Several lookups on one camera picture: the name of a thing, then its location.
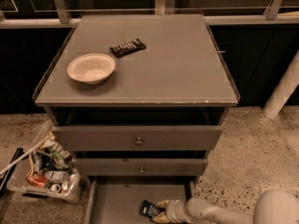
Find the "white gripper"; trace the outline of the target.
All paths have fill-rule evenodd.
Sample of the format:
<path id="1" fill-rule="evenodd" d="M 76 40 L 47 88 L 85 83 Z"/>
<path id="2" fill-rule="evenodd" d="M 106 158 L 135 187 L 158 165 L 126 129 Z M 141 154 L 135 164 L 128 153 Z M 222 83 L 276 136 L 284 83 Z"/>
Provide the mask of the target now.
<path id="1" fill-rule="evenodd" d="M 165 209 L 152 220 L 157 224 L 191 223 L 192 217 L 186 211 L 186 203 L 179 200 L 164 200 L 156 203 L 158 208 Z"/>

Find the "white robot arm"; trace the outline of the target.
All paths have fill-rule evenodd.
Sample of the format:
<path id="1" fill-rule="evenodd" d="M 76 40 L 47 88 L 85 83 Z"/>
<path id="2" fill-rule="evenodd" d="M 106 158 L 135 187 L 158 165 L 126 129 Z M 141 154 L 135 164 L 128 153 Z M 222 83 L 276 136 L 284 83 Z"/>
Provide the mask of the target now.
<path id="1" fill-rule="evenodd" d="M 220 207 L 199 197 L 188 201 L 165 200 L 157 206 L 163 211 L 152 219 L 155 223 L 299 224 L 299 199 L 279 189 L 265 191 L 251 213 Z"/>

